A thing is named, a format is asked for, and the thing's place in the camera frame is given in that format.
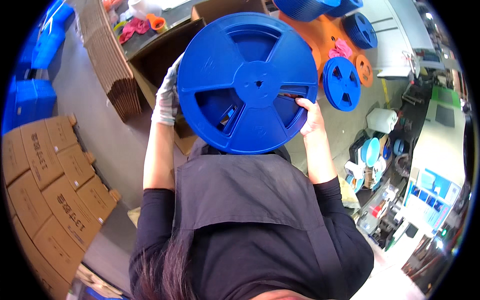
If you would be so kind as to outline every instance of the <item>blue plastic reel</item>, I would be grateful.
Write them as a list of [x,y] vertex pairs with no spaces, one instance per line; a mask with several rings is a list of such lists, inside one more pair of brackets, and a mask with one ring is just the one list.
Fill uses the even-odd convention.
[[362,0],[342,0],[338,7],[330,10],[327,14],[332,17],[341,17],[352,10],[363,6]]
[[275,5],[290,18],[310,22],[340,5],[340,0],[275,0]]
[[293,138],[315,102],[318,75],[307,43],[283,21],[240,12],[217,19],[190,42],[179,66],[181,110],[209,145],[261,154]]
[[360,100],[360,78],[355,66],[344,57],[329,59],[324,66],[323,84],[328,102],[341,111],[352,111]]
[[358,12],[348,16],[342,20],[342,24],[348,37],[357,47],[370,49],[378,46],[377,34],[363,14]]

